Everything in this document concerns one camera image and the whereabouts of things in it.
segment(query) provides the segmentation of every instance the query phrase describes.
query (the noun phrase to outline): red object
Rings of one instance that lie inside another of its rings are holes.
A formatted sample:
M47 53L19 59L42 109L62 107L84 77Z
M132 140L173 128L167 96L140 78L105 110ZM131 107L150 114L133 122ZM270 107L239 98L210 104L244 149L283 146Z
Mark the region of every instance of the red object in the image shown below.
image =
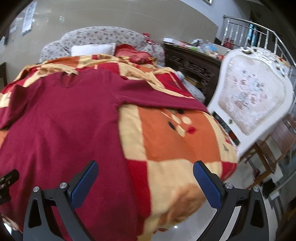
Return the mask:
M196 129L195 129L195 127L193 127L193 126L190 126L190 127L188 128L188 133L191 134L191 135L194 134L195 131L196 131Z
M144 51L138 51L133 46L121 44L115 49L115 57L130 57L130 62L135 64L153 64L152 56Z
M221 163L222 163L222 170L223 170L221 175L221 180L225 181L234 173L237 167L237 163L232 163L228 161L221 161Z
M1 93L2 94L6 94L8 91L11 91L12 88L14 87L14 85L23 85L25 83L25 81L31 77L35 72L37 71L37 68L36 67L33 67L31 68L29 71L28 70L25 70L23 73L22 73L22 77L17 80L17 81L14 81L14 82L11 82L9 83L8 85L6 85Z
M229 137L234 141L237 137L235 136L235 134L233 133L233 131L229 132Z
M134 186L136 202L139 209L136 235L141 235L145 220L151 214L150 190L148 183L147 162L128 160L131 179Z
M156 78L164 85L167 90L174 91L186 97L192 97L184 87L179 78L173 73L156 74Z
M120 75L118 64L117 63L103 63L99 64L98 68L100 69L106 69L111 71L114 74Z
M122 152L118 109L123 104L206 111L195 99L171 96L145 80L123 80L101 68L70 76L58 72L26 88L15 85L9 106L0 109L0 128L10 126L1 146L0 176L17 169L20 179L0 213L22 226L35 186L58 187L95 160L99 175L77 214L95 240L135 241L139 216L144 220L151 207L139 212L135 193L147 198L148 190L133 185L136 175ZM142 176L147 171L142 164L139 170Z
M156 51L155 51L155 49L154 49L154 45L159 45L159 44L156 43L156 42L154 42L154 41L152 40L152 38L150 37L150 34L149 34L149 33L143 33L143 36L145 37L146 42L147 42L148 44L151 45L151 48L152 48L154 54L157 55L157 54L156 54Z
M233 49L234 45L231 44L231 43L234 43L233 40L230 40L230 43L226 43L226 42L229 42L229 38L227 38L223 44L224 47L228 48L228 49Z
M259 176L260 174L260 170L257 168L255 170L253 170L253 177L254 177L254 180Z
M164 228L159 228L158 229L160 232L166 232L167 231L167 229L164 229Z
M223 60L224 58L225 58L225 55L222 55L222 54L218 54L218 58L219 58L219 60Z

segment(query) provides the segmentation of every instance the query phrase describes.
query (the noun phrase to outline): table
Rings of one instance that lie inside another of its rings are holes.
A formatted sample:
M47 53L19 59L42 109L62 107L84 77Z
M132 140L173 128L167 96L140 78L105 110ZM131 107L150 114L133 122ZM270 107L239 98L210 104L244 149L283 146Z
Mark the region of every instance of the table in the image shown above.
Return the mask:
M208 105L218 83L221 61L178 45L163 43L163 48L165 65L194 79L190 82L202 91Z

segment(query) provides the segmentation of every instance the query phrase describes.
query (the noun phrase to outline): wall picture frame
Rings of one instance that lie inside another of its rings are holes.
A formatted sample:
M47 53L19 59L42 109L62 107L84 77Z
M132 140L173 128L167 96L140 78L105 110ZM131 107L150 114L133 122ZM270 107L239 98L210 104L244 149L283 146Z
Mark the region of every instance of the wall picture frame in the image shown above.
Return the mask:
M207 4L212 5L214 0L204 0Z

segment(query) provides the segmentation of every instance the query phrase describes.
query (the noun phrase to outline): white wall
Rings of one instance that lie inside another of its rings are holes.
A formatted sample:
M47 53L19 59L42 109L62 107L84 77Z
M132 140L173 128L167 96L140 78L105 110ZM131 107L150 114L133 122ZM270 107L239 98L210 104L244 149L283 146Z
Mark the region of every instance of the white wall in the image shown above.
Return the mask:
M250 6L245 0L213 0L209 5L203 0L181 0L182 2L201 12L218 26L216 37L222 40L224 33L223 15L250 19Z

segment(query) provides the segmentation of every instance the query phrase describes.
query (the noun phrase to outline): blue gripper pad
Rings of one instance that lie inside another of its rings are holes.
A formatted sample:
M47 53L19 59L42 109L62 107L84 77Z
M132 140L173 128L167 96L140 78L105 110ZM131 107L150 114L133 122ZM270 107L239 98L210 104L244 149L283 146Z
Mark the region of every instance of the blue gripper pad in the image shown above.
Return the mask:
M98 173L98 163L94 162L71 193L71 207L73 209L81 207Z
M193 175L211 207L219 210L222 207L221 193L198 162L193 164Z

